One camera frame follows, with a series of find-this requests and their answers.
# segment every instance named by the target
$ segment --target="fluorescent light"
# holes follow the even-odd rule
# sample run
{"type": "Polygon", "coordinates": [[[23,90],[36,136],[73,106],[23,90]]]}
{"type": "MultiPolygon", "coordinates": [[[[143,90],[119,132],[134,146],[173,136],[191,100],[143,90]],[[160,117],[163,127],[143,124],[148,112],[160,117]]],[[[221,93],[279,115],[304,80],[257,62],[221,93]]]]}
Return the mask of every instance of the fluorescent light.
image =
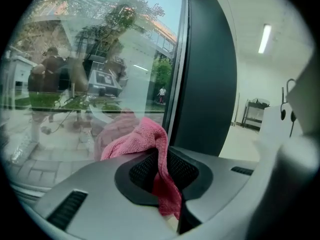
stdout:
{"type": "Polygon", "coordinates": [[[149,71],[148,69],[146,69],[146,68],[144,68],[144,67],[142,67],[142,66],[138,66],[138,65],[133,65],[133,66],[135,66],[135,67],[137,67],[137,68],[139,68],[139,69],[145,70],[145,71],[149,71]]]}
{"type": "Polygon", "coordinates": [[[265,24],[264,29],[263,29],[263,35],[262,35],[260,48],[258,51],[260,54],[263,54],[265,52],[270,33],[271,33],[271,25],[265,24]]]}

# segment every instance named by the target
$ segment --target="white ceiling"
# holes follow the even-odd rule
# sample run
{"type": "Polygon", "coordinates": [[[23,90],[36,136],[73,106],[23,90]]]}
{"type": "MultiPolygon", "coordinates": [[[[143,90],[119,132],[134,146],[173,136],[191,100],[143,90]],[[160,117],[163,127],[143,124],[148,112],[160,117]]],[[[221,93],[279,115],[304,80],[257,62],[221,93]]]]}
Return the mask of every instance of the white ceiling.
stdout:
{"type": "Polygon", "coordinates": [[[230,25],[238,60],[269,67],[301,69],[313,40],[288,0],[218,0],[230,25]],[[272,26],[264,54],[259,54],[264,24],[272,26]]]}

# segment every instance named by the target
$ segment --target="white wall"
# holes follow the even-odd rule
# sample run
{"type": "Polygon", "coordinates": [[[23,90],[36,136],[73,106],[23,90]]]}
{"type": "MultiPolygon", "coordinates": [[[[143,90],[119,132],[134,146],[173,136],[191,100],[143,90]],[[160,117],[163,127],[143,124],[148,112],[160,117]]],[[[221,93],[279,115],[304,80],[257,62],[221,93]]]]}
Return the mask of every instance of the white wall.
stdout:
{"type": "MultiPolygon", "coordinates": [[[[235,101],[232,121],[241,122],[245,110],[246,101],[255,98],[265,99],[270,106],[281,105],[282,90],[286,90],[287,80],[297,79],[303,66],[286,67],[284,65],[272,65],[260,61],[237,61],[237,96],[240,93],[239,108],[236,116],[238,100],[235,101]]],[[[289,83],[289,91],[294,83],[289,83]]]]}

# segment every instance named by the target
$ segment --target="sky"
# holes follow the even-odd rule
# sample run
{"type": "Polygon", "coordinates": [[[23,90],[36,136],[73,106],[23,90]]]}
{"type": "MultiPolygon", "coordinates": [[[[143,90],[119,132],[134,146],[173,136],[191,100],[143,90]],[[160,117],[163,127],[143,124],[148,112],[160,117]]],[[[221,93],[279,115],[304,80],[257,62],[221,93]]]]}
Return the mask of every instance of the sky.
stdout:
{"type": "Polygon", "coordinates": [[[175,34],[178,33],[180,12],[182,0],[146,0],[150,7],[158,3],[164,10],[164,16],[159,16],[158,19],[171,29],[175,34]]]}

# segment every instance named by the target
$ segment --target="person in white shirt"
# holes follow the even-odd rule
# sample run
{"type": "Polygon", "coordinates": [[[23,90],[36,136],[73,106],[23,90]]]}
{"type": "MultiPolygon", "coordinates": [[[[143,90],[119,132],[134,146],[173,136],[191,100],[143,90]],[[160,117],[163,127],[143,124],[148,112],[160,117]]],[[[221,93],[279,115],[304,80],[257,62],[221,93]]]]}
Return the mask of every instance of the person in white shirt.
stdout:
{"type": "Polygon", "coordinates": [[[164,103],[164,98],[165,98],[165,95],[166,95],[166,89],[165,87],[162,87],[158,93],[157,96],[159,96],[159,103],[160,104],[163,104],[164,103]]]}

